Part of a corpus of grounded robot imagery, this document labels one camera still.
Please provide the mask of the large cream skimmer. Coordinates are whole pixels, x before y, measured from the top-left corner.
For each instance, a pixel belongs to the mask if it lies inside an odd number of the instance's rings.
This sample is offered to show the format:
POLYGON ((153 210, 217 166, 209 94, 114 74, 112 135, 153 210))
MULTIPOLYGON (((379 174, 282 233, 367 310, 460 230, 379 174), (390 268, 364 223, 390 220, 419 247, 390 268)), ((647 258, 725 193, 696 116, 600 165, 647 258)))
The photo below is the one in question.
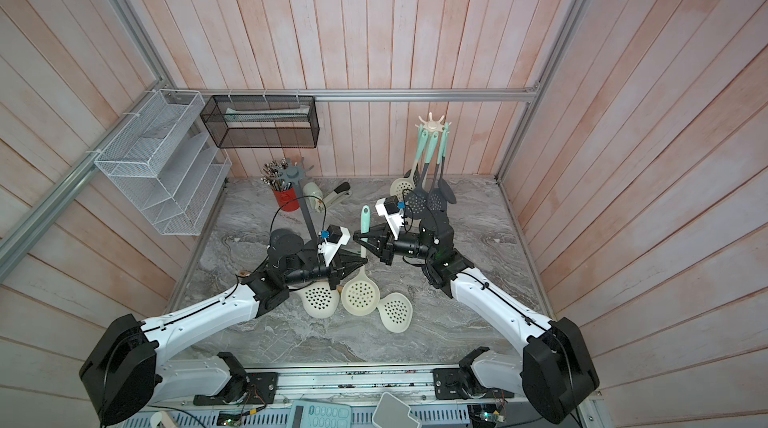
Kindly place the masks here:
POLYGON ((252 273, 239 281, 254 293, 254 299, 258 302, 256 318, 273 311, 292 294, 299 297, 306 313, 317 319, 331 317, 340 304, 339 292, 331 289, 326 280, 315 281, 301 288, 291 288, 284 283, 274 282, 265 274, 252 273))

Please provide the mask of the grey skimmer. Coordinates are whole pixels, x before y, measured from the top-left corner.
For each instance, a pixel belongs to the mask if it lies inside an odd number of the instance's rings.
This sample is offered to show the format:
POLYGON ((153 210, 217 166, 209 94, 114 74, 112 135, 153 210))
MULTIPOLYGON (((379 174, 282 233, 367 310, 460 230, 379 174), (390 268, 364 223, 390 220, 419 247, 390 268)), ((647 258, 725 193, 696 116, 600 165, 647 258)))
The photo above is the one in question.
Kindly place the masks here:
POLYGON ((440 176, 438 179, 438 188, 440 190, 441 196, 446 200, 448 204, 455 204, 456 203, 456 197, 453 192, 453 189, 450 187, 448 182, 444 179, 444 169, 446 166, 446 157, 447 157, 447 143, 448 143, 448 137, 450 134, 450 125, 451 123, 446 123, 443 129, 443 136, 441 139, 441 145, 440 145, 440 176))
POLYGON ((447 208, 447 201, 444 199, 441 193, 440 183, 444 172, 447 138, 449 133, 450 124, 447 124, 444 127, 441 136, 437 169, 435 170, 435 177, 433 179, 432 188, 427 199, 427 206, 432 213, 444 212, 447 208))

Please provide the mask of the grey skimmer front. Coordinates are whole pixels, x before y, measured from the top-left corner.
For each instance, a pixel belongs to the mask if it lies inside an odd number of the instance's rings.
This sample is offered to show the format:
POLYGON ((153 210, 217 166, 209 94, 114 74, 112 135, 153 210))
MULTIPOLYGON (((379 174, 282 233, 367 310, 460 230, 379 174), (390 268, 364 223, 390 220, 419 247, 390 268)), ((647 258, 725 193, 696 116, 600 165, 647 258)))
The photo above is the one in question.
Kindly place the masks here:
POLYGON ((432 213, 444 212, 447 208, 447 201, 444 199, 441 193, 440 183, 444 172, 447 138, 449 133, 450 124, 447 124, 444 127, 441 136, 437 169, 435 170, 435 177, 433 179, 432 188, 427 199, 427 206, 432 213))

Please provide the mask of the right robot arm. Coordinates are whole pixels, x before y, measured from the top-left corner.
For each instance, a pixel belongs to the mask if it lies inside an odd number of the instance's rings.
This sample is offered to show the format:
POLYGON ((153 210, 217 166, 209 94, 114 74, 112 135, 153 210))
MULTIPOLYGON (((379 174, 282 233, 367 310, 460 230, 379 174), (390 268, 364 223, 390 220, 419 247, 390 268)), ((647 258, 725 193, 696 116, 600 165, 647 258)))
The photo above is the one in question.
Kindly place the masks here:
POLYGON ((525 396, 553 424, 564 421, 600 385, 580 328, 568 318, 553 320, 504 292, 455 248, 454 229, 443 212, 425 216, 405 232, 401 215, 353 239, 385 264, 401 255, 422 260, 429 284, 472 309, 520 354, 515 361, 482 348, 466 357, 471 380, 525 396))

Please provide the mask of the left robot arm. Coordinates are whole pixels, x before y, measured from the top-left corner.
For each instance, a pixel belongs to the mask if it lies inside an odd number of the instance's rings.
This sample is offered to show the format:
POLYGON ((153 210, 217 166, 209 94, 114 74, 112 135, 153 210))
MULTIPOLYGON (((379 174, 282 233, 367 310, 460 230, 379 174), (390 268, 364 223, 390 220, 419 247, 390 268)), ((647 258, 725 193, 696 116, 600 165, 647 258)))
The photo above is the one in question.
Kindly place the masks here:
POLYGON ((139 321, 115 319, 79 370, 101 426, 120 423, 148 404, 197 396, 225 404, 250 396, 250 380, 238 359, 221 352, 189 368, 170 360, 188 347, 239 323, 259 318, 314 281, 330 287, 367 259, 346 249, 359 236, 330 225, 312 241, 289 229, 272 232, 266 258, 236 284, 207 300, 139 321))

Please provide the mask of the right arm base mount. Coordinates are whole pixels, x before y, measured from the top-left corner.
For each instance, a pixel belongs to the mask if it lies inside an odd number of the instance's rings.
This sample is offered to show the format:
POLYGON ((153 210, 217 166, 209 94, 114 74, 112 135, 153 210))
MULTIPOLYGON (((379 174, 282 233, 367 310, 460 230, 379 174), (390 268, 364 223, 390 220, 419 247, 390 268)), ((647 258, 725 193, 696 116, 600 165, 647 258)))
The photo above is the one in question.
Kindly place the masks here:
POLYGON ((485 387, 472 371, 471 364, 481 355, 489 352, 489 347, 481 346, 462 358, 457 367, 433 369, 435 397, 438 400, 469 400, 502 396, 514 398, 515 395, 512 392, 485 387))

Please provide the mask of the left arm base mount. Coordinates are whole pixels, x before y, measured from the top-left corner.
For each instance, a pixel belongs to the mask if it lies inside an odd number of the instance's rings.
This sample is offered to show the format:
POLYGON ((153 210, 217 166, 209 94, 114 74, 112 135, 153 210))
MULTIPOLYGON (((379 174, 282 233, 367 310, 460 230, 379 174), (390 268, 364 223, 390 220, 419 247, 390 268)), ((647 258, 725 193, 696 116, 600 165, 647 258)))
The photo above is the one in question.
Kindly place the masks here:
POLYGON ((246 403, 270 405, 274 402, 279 376, 277 372, 248 372, 231 352, 219 352, 217 357, 226 364, 230 378, 214 395, 195 395, 195 406, 246 403))

